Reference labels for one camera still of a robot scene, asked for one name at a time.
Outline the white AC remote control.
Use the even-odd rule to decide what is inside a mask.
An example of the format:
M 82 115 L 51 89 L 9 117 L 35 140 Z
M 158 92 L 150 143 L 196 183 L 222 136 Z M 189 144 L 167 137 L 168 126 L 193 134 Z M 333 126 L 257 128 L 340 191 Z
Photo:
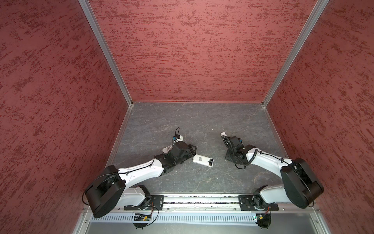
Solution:
M 198 155 L 198 154 L 196 154 L 192 158 L 192 160 L 193 160 L 194 163 L 197 163 L 197 164 L 203 165 L 203 166 L 207 166 L 207 167 L 213 167 L 213 163 L 214 163 L 214 159 L 209 158 L 209 157 L 205 157 L 205 156 L 202 156 L 202 155 Z

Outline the right aluminium corner post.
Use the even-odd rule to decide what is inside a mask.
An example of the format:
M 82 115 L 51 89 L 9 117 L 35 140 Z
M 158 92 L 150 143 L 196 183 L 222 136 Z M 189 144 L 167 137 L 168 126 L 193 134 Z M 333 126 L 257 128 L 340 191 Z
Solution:
M 318 19 L 322 15 L 328 3 L 329 0 L 318 0 L 316 2 L 300 34 L 298 35 L 294 45 L 292 46 L 292 49 L 290 50 L 285 62 L 283 63 L 279 73 L 277 74 L 270 90 L 268 91 L 267 95 L 265 96 L 262 102 L 262 107 L 264 109 L 267 108 L 268 104 L 270 103 L 270 100 L 275 94 L 275 91 L 284 79 L 293 61 L 297 57 L 298 53 L 300 52 L 301 48 L 303 47 L 304 43 L 306 42 L 307 38 L 309 37 L 310 33 L 312 32 L 313 28 L 315 27 Z

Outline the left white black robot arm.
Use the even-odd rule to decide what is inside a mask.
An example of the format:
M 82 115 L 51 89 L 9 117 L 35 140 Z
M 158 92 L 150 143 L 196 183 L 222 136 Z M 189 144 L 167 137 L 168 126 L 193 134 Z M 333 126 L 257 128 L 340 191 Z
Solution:
M 197 147 L 176 142 L 167 153 L 154 156 L 149 162 L 130 168 L 106 167 L 85 189 L 83 196 L 95 218 L 111 212 L 118 204 L 147 208 L 151 202 L 148 189 L 139 183 L 163 176 L 196 155 Z

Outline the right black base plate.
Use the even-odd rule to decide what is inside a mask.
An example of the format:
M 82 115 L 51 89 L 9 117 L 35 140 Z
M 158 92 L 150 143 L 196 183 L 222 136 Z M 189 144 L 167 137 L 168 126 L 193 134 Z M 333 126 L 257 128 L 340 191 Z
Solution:
M 266 203 L 257 195 L 239 195 L 239 206 L 241 211 L 278 211 L 279 207 L 276 203 Z

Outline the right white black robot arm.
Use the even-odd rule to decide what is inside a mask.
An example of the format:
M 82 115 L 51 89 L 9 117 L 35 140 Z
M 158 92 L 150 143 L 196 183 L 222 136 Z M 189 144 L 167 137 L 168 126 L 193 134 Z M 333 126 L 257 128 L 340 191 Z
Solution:
M 242 139 L 228 137 L 225 132 L 221 133 L 221 138 L 228 148 L 226 160 L 234 163 L 237 169 L 255 165 L 282 180 L 280 185 L 264 185 L 253 193 L 248 204 L 256 210 L 265 210 L 276 203 L 292 203 L 305 209 L 313 207 L 315 200 L 324 193 L 323 185 L 305 160 L 284 159 L 253 145 L 245 146 Z

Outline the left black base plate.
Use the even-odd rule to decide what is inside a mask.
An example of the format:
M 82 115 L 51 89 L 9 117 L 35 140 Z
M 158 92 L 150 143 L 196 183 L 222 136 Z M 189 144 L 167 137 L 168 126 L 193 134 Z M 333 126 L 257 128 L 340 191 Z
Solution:
M 146 197 L 138 206 L 128 205 L 124 206 L 126 211 L 161 211 L 164 204 L 164 195 L 151 195 Z

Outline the aluminium corner post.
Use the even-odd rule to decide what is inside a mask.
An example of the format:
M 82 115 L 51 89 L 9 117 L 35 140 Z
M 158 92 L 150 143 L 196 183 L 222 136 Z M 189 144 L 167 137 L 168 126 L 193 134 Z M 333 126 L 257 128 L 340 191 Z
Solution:
M 279 73 L 277 74 L 270 90 L 268 91 L 267 95 L 265 96 L 262 102 L 262 107 L 264 109 L 267 108 L 268 104 L 270 103 L 270 100 L 275 94 L 275 91 L 284 79 L 293 61 L 297 57 L 298 53 L 300 52 L 301 48 L 303 47 L 304 43 L 306 42 L 307 38 L 309 37 L 310 33 L 312 32 L 313 28 L 315 27 L 318 19 L 322 15 L 328 3 L 329 0 L 318 0 L 316 2 L 300 34 L 298 35 L 294 45 L 292 46 L 292 49 L 290 50 L 285 62 L 283 63 Z
M 91 27 L 94 35 L 95 35 L 95 38 L 96 38 L 96 40 L 97 40 L 97 42 L 98 42 L 98 44 L 99 44 L 99 46 L 100 46 L 100 48 L 101 48 L 101 50 L 104 54 L 104 57 L 105 57 L 108 65 L 109 65 L 113 75 L 116 78 L 116 81 L 117 81 L 117 83 L 120 87 L 120 90 L 121 90 L 128 106 L 130 108 L 132 108 L 133 101 L 132 101 L 132 98 L 130 96 L 130 93 L 129 93 L 126 85 L 125 85 L 125 82 L 124 82 L 124 80 L 122 78 L 122 75 L 119 71 L 119 68 L 118 68 L 118 66 L 115 62 L 115 59 L 114 59 L 114 57 L 113 57 L 113 55 L 110 51 L 110 48 L 109 48 L 109 46 L 108 46 L 108 44 L 105 40 L 103 32 L 102 32 L 102 30 L 99 26 L 99 23 L 98 23 L 95 15 L 94 15 L 94 11 L 93 11 L 89 1 L 88 0 L 79 0 L 79 3 L 81 5 L 83 13 L 84 13 L 86 19 L 88 20 L 88 23 L 89 23 L 89 25 L 90 25 L 90 27 Z

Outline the grey remote control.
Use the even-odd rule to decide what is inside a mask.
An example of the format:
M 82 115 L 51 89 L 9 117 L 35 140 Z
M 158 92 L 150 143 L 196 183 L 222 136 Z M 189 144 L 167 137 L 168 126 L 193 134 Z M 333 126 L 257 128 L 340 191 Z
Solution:
M 168 146 L 168 147 L 165 147 L 165 148 L 163 148 L 163 153 L 165 153 L 165 154 L 167 154 L 169 151 L 171 151 L 172 150 L 172 148 L 173 148 L 173 146 L 172 145 L 170 145 L 170 146 Z

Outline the left aluminium corner post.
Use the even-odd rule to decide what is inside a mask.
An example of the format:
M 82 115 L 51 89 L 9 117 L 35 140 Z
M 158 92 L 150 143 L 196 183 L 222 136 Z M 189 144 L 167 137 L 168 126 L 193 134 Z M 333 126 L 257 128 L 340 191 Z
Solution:
M 124 82 L 124 80 L 122 78 L 122 75 L 119 71 L 119 68 L 118 68 L 118 66 L 115 62 L 115 59 L 114 59 L 114 57 L 113 57 L 113 55 L 110 51 L 110 48 L 109 48 L 109 46 L 108 46 L 108 44 L 105 40 L 103 32 L 102 32 L 102 30 L 99 26 L 99 23 L 98 23 L 95 15 L 94 15 L 94 11 L 93 11 L 89 1 L 88 0 L 79 0 L 79 3 L 81 5 L 83 13 L 84 13 L 86 19 L 88 20 L 88 23 L 89 23 L 89 25 L 90 25 L 90 27 L 91 27 L 94 35 L 95 35 L 95 38 L 96 38 L 96 40 L 97 40 L 97 42 L 98 42 L 98 44 L 99 44 L 99 46 L 100 46 L 100 48 L 101 48 L 101 50 L 104 54 L 104 57 L 105 57 L 108 65 L 109 65 L 113 75 L 116 78 L 116 81 L 117 81 L 117 83 L 120 87 L 120 90 L 121 90 L 128 106 L 130 108 L 132 108 L 133 101 L 132 101 L 132 98 L 130 96 L 130 93 L 129 93 L 126 85 L 125 85 L 125 82 Z

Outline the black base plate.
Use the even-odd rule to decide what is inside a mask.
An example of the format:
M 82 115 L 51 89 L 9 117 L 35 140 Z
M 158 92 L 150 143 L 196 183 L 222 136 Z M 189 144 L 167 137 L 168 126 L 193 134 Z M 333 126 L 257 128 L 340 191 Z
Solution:
M 164 204 L 164 195 L 151 195 L 146 197 L 138 206 L 128 205 L 124 206 L 126 211 L 161 211 Z
M 278 211 L 279 207 L 276 203 L 266 203 L 257 195 L 239 195 L 239 206 L 241 211 Z

